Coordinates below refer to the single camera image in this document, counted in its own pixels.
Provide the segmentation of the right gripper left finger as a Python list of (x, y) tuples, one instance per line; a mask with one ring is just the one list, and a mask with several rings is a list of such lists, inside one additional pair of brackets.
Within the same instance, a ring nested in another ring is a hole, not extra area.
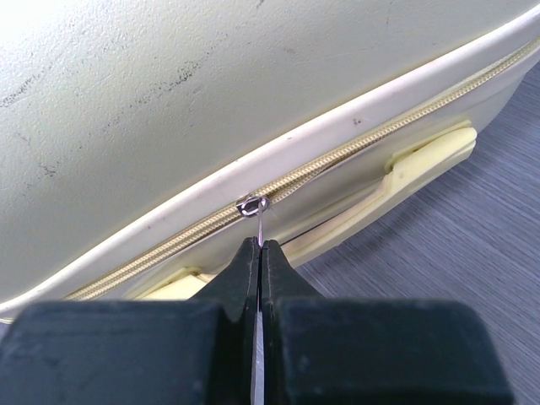
[(189, 300), (51, 301), (1, 343), (4, 404), (248, 404), (260, 247)]

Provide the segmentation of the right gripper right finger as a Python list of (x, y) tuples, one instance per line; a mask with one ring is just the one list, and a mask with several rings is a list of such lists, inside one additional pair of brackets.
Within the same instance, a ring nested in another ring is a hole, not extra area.
[(512, 404), (487, 327), (453, 300), (335, 299), (260, 256), (267, 404)]

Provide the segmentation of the yellow hard-shell suitcase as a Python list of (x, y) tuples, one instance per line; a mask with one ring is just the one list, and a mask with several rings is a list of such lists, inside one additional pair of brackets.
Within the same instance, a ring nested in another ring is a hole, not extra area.
[(174, 300), (264, 210), (294, 265), (473, 151), (536, 1), (4, 1), (1, 320)]

